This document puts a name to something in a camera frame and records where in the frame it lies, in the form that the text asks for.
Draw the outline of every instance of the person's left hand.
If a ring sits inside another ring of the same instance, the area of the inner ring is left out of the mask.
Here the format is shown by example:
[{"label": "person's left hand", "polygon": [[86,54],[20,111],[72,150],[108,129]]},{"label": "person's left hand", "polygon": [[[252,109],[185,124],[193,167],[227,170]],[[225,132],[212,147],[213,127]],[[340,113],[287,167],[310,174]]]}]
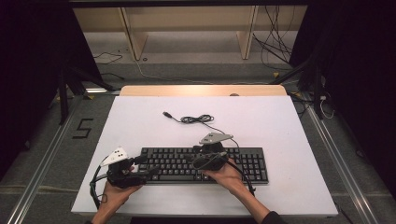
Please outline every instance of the person's left hand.
[{"label": "person's left hand", "polygon": [[92,223],[106,223],[117,210],[129,199],[129,196],[142,188],[143,185],[120,189],[112,186],[108,181],[102,195],[98,212],[93,217]]}]

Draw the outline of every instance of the black cloth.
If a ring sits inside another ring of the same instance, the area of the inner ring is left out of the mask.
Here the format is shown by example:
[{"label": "black cloth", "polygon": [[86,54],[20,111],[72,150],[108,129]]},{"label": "black cloth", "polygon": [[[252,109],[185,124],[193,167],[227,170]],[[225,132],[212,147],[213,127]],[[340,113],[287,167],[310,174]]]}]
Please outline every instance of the black cloth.
[{"label": "black cloth", "polygon": [[270,212],[263,220],[262,224],[287,224],[277,212]]}]

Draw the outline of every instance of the wrist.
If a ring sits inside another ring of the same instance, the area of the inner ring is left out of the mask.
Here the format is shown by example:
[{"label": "wrist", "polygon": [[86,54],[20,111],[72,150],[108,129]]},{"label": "wrist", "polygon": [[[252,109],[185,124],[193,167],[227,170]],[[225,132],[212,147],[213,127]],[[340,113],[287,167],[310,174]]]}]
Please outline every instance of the wrist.
[{"label": "wrist", "polygon": [[101,204],[99,210],[92,219],[92,224],[107,223],[116,211],[117,209],[111,209],[108,206]]},{"label": "wrist", "polygon": [[232,185],[230,187],[229,191],[233,196],[238,197],[239,195],[242,195],[243,193],[245,193],[248,190],[241,181],[238,184]]}]

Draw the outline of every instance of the white tabletop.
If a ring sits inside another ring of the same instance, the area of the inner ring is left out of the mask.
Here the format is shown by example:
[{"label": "white tabletop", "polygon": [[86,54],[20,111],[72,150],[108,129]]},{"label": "white tabletop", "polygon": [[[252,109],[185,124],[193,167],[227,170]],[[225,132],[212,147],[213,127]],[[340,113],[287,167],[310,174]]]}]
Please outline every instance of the white tabletop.
[{"label": "white tabletop", "polygon": [[[208,123],[232,134],[240,147],[262,147],[269,184],[253,186],[256,197],[280,215],[333,217],[338,213],[323,180],[289,96],[212,97],[116,97],[72,212],[96,212],[89,182],[102,161],[117,147],[130,157],[142,147],[192,147],[214,132],[200,123],[181,124],[180,119],[209,114]],[[225,147],[235,147],[230,140]],[[102,193],[105,180],[98,182]],[[245,217],[248,210],[221,186],[145,186],[118,213],[133,216]]]}]

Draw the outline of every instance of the keyboard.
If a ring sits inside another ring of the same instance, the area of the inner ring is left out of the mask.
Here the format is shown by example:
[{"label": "keyboard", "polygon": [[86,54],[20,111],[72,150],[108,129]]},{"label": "keyboard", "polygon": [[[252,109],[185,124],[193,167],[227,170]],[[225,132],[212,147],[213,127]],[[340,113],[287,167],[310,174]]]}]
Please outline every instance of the keyboard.
[{"label": "keyboard", "polygon": [[[268,184],[268,174],[265,167],[264,154],[261,147],[226,147],[227,155],[233,159],[236,166],[242,170],[250,182]],[[147,184],[214,184],[210,176],[203,175],[201,170],[195,170],[187,158],[193,154],[192,147],[143,147],[141,155],[148,157],[139,164],[139,171],[158,166],[160,171],[153,175]]]}]

